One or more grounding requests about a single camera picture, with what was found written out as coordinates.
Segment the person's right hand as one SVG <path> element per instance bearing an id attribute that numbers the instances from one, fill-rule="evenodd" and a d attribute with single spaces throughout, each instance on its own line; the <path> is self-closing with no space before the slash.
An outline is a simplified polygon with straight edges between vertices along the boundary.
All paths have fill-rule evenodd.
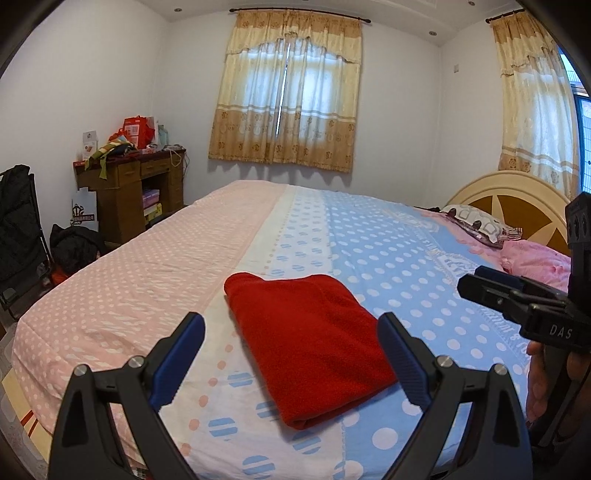
<path id="1" fill-rule="evenodd" d="M 547 409 L 550 394 L 550 377 L 548 367 L 550 363 L 545 359 L 544 345 L 530 341 L 527 354 L 531 357 L 528 374 L 528 394 L 526 414 L 530 422 L 540 418 Z M 590 372 L 590 356 L 571 353 L 568 357 L 567 370 L 570 378 L 582 381 L 586 373 Z M 575 403 L 567 413 L 563 427 L 577 426 L 578 422 L 590 413 L 590 377 L 587 377 L 579 392 Z"/>

